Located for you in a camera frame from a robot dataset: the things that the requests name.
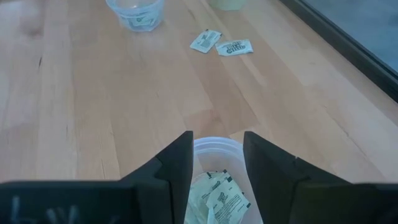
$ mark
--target plastic tub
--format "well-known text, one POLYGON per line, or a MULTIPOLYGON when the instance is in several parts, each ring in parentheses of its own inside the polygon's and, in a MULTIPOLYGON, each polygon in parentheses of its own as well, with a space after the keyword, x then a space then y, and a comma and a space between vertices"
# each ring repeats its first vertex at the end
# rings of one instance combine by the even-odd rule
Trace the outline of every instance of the plastic tub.
POLYGON ((119 22, 136 32, 152 31, 163 20, 164 0, 106 0, 119 22))
POLYGON ((228 138, 207 137, 193 143, 192 179, 208 171, 226 169, 252 206, 244 214, 242 224, 262 223, 260 212, 246 172, 242 144, 228 138))

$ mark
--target packet label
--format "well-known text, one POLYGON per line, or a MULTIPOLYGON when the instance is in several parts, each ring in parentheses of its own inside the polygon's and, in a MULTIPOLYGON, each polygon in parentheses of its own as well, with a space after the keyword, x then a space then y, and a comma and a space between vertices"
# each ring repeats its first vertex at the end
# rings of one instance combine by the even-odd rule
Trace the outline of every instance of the packet label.
POLYGON ((231 56, 238 54, 253 53, 250 40, 231 40, 220 44, 216 44, 216 49, 219 55, 231 56))
POLYGON ((221 36, 222 34, 220 32, 207 29, 192 42, 190 48, 207 54, 221 36))

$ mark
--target wood grain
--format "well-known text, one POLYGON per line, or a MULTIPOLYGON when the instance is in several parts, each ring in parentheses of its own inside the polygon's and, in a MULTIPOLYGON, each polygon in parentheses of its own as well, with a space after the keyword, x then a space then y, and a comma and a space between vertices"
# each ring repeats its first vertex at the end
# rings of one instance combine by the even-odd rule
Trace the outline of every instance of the wood grain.
POLYGON ((255 131, 352 182, 398 181, 398 105, 278 0, 166 0, 148 33, 105 1, 0 3, 0 180, 119 179, 185 130, 255 131), (253 54, 189 48, 205 29, 253 54))

